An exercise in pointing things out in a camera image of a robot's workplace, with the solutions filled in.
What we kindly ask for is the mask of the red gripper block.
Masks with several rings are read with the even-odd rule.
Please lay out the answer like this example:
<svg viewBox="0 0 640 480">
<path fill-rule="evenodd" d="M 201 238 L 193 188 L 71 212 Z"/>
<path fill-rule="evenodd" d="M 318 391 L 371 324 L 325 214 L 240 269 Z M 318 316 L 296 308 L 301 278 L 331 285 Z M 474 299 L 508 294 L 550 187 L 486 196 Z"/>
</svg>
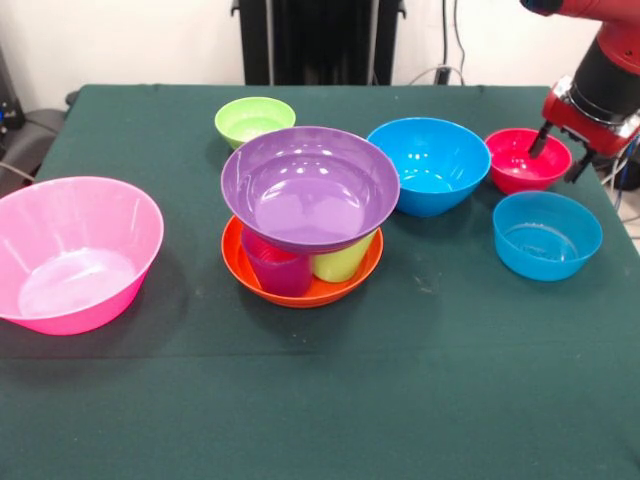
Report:
<svg viewBox="0 0 640 480">
<path fill-rule="evenodd" d="M 568 100 L 567 94 L 560 95 L 554 90 L 545 99 L 542 115 L 546 121 L 529 147 L 530 158 L 537 158 L 542 153 L 553 126 L 572 134 L 588 148 L 583 158 L 565 173 L 563 180 L 566 183 L 575 183 L 594 161 L 596 153 L 600 156 L 616 156 L 639 132 L 638 113 L 619 125 L 602 123 L 581 112 Z"/>
</svg>

